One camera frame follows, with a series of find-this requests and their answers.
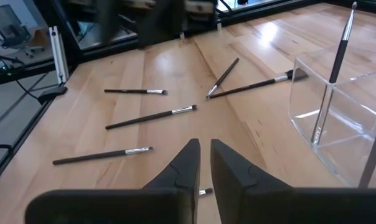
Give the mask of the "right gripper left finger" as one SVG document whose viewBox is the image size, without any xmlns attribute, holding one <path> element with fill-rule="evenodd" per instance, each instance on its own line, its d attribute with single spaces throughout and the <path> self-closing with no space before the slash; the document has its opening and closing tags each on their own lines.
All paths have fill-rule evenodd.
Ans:
<svg viewBox="0 0 376 224">
<path fill-rule="evenodd" d="M 51 190 L 27 206 L 24 224 L 195 224 L 200 143 L 191 139 L 140 189 Z"/>
</svg>

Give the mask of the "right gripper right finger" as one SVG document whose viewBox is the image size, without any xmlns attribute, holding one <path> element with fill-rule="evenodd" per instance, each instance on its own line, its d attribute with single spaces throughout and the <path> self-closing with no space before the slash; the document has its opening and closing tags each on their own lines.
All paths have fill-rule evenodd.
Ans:
<svg viewBox="0 0 376 224">
<path fill-rule="evenodd" d="M 376 189 L 292 187 L 218 139 L 210 163 L 222 224 L 376 224 Z"/>
</svg>

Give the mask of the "black foundation brush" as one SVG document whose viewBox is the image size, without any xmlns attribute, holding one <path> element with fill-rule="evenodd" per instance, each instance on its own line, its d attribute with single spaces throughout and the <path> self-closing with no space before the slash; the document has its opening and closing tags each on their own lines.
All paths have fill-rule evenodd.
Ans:
<svg viewBox="0 0 376 224">
<path fill-rule="evenodd" d="M 242 87 L 232 89 L 232 90 L 228 90 L 228 91 L 225 91 L 225 92 L 222 92 L 222 93 L 210 95 L 208 97 L 208 99 L 218 98 L 218 97 L 221 97 L 221 96 L 230 95 L 230 94 L 238 93 L 238 92 L 241 92 L 241 91 L 251 90 L 251 89 L 254 89 L 254 88 L 259 88 L 259 87 L 263 87 L 263 86 L 267 86 L 267 85 L 272 85 L 274 83 L 283 82 L 283 81 L 286 81 L 286 80 L 300 81 L 300 80 L 303 80 L 307 77 L 308 77 L 308 74 L 304 70 L 297 68 L 295 70 L 289 70 L 289 71 L 285 72 L 284 75 L 276 77 L 276 78 L 272 78 L 272 79 L 269 79 L 269 80 L 265 80 L 265 81 L 254 83 L 254 84 L 247 85 L 247 86 L 242 86 Z"/>
</svg>

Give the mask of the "clear acrylic brush organizer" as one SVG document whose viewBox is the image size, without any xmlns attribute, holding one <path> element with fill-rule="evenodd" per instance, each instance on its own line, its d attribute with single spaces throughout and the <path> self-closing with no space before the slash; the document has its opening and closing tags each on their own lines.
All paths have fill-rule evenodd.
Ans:
<svg viewBox="0 0 376 224">
<path fill-rule="evenodd" d="M 349 46 L 345 52 L 321 140 L 311 144 L 336 47 L 298 55 L 293 70 L 308 77 L 291 83 L 289 119 L 329 171 L 349 187 L 360 178 L 376 136 L 376 50 Z M 376 188 L 376 168 L 369 183 Z"/>
</svg>

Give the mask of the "grey office chair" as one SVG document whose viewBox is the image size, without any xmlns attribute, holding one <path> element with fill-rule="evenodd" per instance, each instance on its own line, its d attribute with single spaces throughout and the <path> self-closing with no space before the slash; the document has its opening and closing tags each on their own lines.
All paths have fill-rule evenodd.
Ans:
<svg viewBox="0 0 376 224">
<path fill-rule="evenodd" d="M 0 36 L 3 48 L 22 50 L 29 58 L 34 58 L 34 53 L 45 50 L 42 46 L 29 45 L 34 36 L 9 4 L 0 6 Z"/>
</svg>

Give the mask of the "black bracket foot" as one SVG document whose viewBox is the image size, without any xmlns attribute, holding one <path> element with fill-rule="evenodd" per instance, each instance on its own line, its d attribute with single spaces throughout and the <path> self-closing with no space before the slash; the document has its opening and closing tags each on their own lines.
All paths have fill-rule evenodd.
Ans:
<svg viewBox="0 0 376 224">
<path fill-rule="evenodd" d="M 64 95 L 67 90 L 68 88 L 66 86 L 58 86 L 46 90 L 38 97 L 38 102 L 43 105 L 47 101 L 54 100 L 56 97 Z"/>
</svg>

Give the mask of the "silver aluminium bracket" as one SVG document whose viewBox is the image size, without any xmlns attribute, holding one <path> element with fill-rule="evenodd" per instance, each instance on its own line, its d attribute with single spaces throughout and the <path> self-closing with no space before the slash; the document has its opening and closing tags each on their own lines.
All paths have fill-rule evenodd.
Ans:
<svg viewBox="0 0 376 224">
<path fill-rule="evenodd" d="M 50 40 L 52 44 L 52 52 L 54 56 L 54 64 L 59 84 L 65 83 L 69 78 L 69 71 L 65 49 L 63 47 L 62 35 L 57 26 L 49 28 Z"/>
</svg>

